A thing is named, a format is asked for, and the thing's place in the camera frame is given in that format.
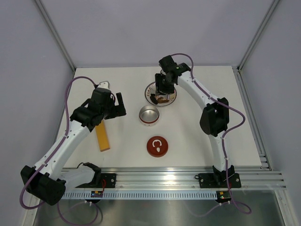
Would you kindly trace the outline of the black seaweed piece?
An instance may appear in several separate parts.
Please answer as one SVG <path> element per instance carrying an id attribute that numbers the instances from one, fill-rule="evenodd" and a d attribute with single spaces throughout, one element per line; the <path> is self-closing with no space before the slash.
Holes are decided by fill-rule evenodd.
<path id="1" fill-rule="evenodd" d="M 155 94 L 151 94 L 150 95 L 150 100 L 154 105 L 158 104 L 158 100 L 156 99 L 156 95 Z"/>

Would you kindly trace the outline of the metal food tongs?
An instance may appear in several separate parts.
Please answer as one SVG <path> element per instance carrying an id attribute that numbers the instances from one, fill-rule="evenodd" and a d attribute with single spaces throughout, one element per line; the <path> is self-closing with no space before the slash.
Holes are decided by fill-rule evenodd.
<path id="1" fill-rule="evenodd" d="M 172 95 L 171 94 L 162 94 L 160 95 L 160 98 L 163 99 L 164 101 L 170 101 L 172 99 Z"/>

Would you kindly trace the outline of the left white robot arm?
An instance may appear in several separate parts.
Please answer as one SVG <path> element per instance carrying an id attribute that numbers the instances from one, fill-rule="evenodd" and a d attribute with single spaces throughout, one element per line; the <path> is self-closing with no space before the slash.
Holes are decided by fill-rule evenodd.
<path id="1" fill-rule="evenodd" d="M 23 167 L 22 191 L 53 206 L 61 200 L 68 189 L 97 188 L 105 185 L 101 168 L 92 163 L 83 163 L 67 173 L 62 173 L 62 169 L 78 145 L 102 120 L 125 115 L 126 109 L 121 93 L 114 95 L 109 89 L 95 88 L 92 96 L 73 111 L 65 134 L 54 143 L 46 155 L 34 166 Z"/>

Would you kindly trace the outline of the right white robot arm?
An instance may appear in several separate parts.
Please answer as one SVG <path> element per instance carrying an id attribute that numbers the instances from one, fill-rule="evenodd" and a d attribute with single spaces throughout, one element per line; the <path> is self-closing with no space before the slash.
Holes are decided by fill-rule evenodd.
<path id="1" fill-rule="evenodd" d="M 208 135 L 213 151 L 214 164 L 211 177 L 217 186 L 225 186 L 235 174 L 226 152 L 225 134 L 230 121 L 229 102 L 213 95 L 193 75 L 193 65 L 176 63 L 171 55 L 159 60 L 161 72 L 155 74 L 156 94 L 171 94 L 174 86 L 184 89 L 199 105 L 202 131 Z"/>

